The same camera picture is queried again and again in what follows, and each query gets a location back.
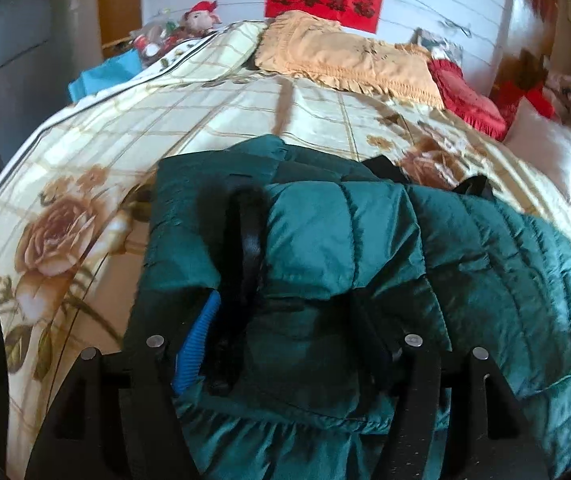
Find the screw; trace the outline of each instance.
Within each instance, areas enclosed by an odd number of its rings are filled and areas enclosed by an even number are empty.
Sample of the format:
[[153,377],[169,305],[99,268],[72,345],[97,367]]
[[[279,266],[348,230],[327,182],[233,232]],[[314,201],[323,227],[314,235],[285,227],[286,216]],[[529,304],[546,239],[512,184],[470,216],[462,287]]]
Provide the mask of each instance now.
[[420,335],[416,335],[416,334],[408,334],[406,335],[405,338],[405,342],[409,345],[409,346],[414,346],[415,348],[420,347],[421,345],[423,345],[423,339]]
[[162,335],[151,335],[146,339],[146,345],[150,348],[159,348],[163,343],[165,343],[165,339]]
[[474,355],[479,361],[485,361],[489,357],[488,351],[480,346],[477,346],[472,350],[472,355]]
[[94,346],[88,346],[88,348],[82,350],[82,359],[84,361],[94,359],[95,355],[97,355],[97,349]]

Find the teal puffer jacket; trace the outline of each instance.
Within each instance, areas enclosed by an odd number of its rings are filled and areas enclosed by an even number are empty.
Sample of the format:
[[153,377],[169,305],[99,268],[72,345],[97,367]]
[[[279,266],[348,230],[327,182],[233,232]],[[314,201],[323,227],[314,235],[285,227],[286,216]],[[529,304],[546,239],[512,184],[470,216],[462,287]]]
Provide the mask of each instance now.
[[[393,184],[277,137],[160,163],[126,347],[150,330],[180,344],[182,323],[219,285],[230,175],[270,197],[266,300],[231,394],[198,380],[176,399],[204,478],[370,478],[394,399],[355,351],[345,294],[356,288],[391,326],[442,350],[488,349],[551,474],[571,466],[569,240],[504,203]],[[446,406],[440,414],[426,479],[439,475]]]

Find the white pillow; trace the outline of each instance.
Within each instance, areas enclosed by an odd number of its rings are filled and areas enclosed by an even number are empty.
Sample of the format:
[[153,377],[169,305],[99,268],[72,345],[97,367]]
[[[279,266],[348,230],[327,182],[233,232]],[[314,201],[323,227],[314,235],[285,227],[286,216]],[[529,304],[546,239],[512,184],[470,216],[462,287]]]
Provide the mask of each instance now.
[[571,128],[546,119],[523,98],[504,144],[552,180],[571,204]]

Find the bed sheet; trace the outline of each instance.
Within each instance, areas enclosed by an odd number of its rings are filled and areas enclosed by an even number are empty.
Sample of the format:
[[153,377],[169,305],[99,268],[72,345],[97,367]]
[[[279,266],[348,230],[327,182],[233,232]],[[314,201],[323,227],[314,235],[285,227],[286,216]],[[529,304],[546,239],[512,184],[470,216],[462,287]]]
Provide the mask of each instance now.
[[427,186],[451,189],[483,173],[500,199],[571,239],[571,206],[553,184],[450,112],[253,69],[265,27],[234,24],[163,75],[58,114],[0,179],[10,478],[23,477],[79,352],[120,348],[165,156],[272,134],[353,160],[384,154]]

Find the red cap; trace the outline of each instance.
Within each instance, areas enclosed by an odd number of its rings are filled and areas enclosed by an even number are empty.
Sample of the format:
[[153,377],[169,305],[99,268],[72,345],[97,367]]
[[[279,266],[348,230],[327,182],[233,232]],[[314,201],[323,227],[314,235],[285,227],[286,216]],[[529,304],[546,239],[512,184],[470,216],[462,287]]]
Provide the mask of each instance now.
[[208,12],[213,12],[214,9],[216,9],[216,0],[214,2],[208,2],[207,0],[204,0],[192,7],[188,13],[197,12],[197,10],[207,10]]

